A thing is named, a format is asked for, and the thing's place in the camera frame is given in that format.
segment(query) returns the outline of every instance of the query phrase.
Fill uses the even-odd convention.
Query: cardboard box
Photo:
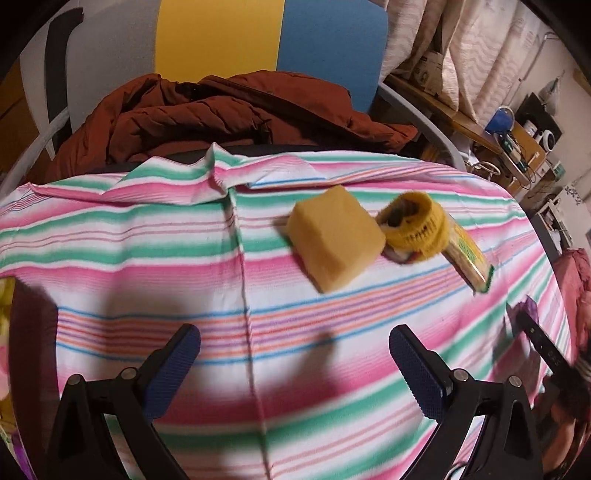
[[[443,55],[428,51],[413,70],[413,83],[429,95],[439,95],[443,89],[442,70]]]

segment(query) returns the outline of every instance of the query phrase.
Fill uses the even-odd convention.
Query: yellow sponge
[[[341,185],[297,202],[287,234],[323,293],[344,287],[381,254],[386,237]]]

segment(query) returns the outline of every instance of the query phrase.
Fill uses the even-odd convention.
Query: yellow knit hat
[[[449,244],[449,221],[442,206],[424,192],[405,192],[376,217],[386,243],[410,252],[406,262],[431,258]]]

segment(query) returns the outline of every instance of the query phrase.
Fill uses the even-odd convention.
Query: snack package
[[[397,263],[427,260],[445,254],[472,288],[485,293],[493,266],[470,235],[424,192],[405,192],[375,218],[386,236],[384,254]]]
[[[450,224],[449,244],[445,253],[456,264],[475,291],[486,293],[495,271],[472,237],[447,215]]]

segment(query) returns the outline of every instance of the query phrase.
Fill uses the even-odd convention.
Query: chair backrest
[[[277,70],[347,88],[353,108],[369,110],[378,87],[388,16],[369,0],[286,0]]]
[[[109,92],[151,72],[180,82],[305,73],[346,87],[367,111],[387,30],[386,12],[369,0],[122,0],[85,14],[68,41],[72,130]]]

